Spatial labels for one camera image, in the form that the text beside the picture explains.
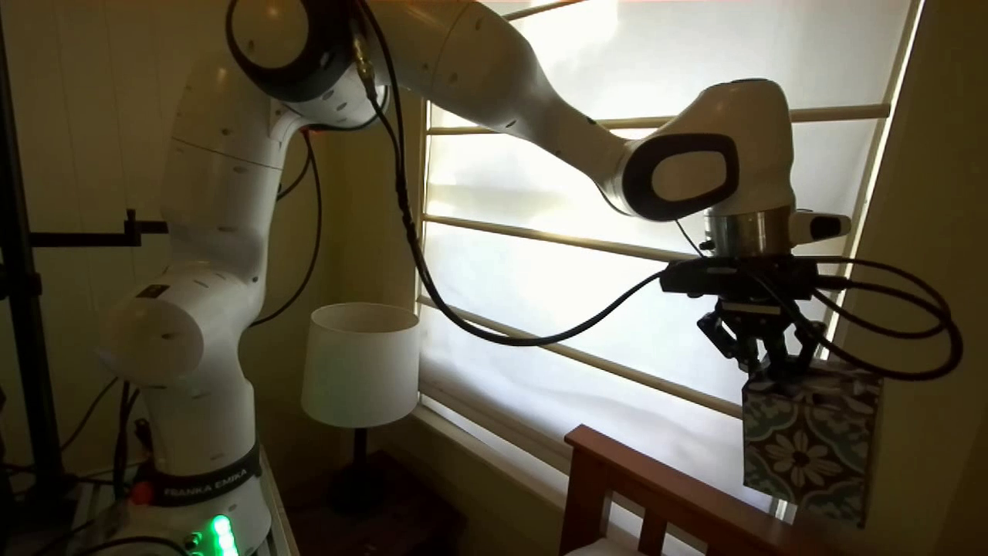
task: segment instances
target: black pole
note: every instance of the black pole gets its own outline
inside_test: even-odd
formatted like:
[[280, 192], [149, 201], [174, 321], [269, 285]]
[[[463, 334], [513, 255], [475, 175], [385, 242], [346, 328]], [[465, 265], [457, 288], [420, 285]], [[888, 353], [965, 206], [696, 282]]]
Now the black pole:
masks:
[[28, 433], [33, 451], [33, 495], [56, 501], [66, 492], [66, 467], [58, 448], [58, 419], [52, 402], [49, 361], [42, 345], [39, 321], [39, 279], [32, 253], [32, 224], [22, 181], [22, 156], [16, 138], [5, 68], [5, 40], [0, 21], [0, 242], [4, 242], [4, 279], [16, 334], [16, 353], [22, 368], [22, 392], [28, 410]]

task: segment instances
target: window blind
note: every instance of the window blind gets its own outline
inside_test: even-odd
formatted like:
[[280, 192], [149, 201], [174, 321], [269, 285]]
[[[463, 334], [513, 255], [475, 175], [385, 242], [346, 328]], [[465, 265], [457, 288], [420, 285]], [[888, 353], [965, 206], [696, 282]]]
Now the window blind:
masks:
[[[792, 116], [795, 203], [860, 215], [921, 0], [489, 0], [534, 47], [552, 87], [618, 135], [644, 135], [704, 87], [777, 81]], [[582, 321], [704, 240], [704, 214], [641, 222], [547, 152], [429, 107], [422, 240], [465, 317], [510, 334]], [[852, 240], [813, 242], [850, 253]], [[552, 350], [465, 336], [422, 303], [422, 392], [564, 467], [561, 434], [588, 422], [751, 502], [740, 483], [740, 385], [693, 321], [713, 300], [622, 303]]]

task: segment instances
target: lamp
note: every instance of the lamp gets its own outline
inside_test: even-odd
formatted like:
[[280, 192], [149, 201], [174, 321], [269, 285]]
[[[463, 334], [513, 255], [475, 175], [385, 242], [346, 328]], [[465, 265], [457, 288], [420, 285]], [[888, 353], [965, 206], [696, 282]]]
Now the lamp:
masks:
[[343, 513], [366, 513], [383, 501], [383, 474], [366, 463], [366, 430], [414, 410], [420, 390], [420, 321], [383, 303], [332, 303], [310, 317], [301, 410], [326, 425], [353, 430], [353, 463], [331, 487]]

